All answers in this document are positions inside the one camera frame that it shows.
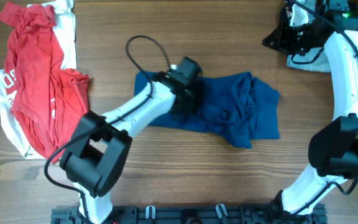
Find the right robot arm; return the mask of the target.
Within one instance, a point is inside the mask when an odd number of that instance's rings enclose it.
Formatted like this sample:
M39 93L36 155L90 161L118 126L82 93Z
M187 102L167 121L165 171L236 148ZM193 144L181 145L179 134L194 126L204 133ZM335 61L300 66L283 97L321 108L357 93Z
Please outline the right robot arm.
M354 1L318 1L308 8L289 0L278 27L263 45L290 57L313 49L325 54L330 67L333 120L316 133L308 146L309 163L259 212L267 223L304 223L331 190L351 194L358 184L358 10Z

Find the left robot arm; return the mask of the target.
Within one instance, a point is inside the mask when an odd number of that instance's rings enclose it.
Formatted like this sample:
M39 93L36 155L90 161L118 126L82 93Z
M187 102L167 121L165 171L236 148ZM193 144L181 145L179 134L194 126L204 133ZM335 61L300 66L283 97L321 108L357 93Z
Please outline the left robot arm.
M133 139L167 113L194 113L201 67L184 57L167 72L148 79L144 88L119 108L79 121L60 159L80 196L76 223L105 223L112 214L109 191L118 181Z

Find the blue t-shirt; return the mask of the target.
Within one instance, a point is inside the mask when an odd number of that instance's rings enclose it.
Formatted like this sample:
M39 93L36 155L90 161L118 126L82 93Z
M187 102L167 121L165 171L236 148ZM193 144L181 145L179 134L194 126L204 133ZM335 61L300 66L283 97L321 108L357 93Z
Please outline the blue t-shirt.
M279 139L277 106L280 94L250 72L200 78L196 113L163 114L152 126L214 133L234 147L250 149L256 139Z

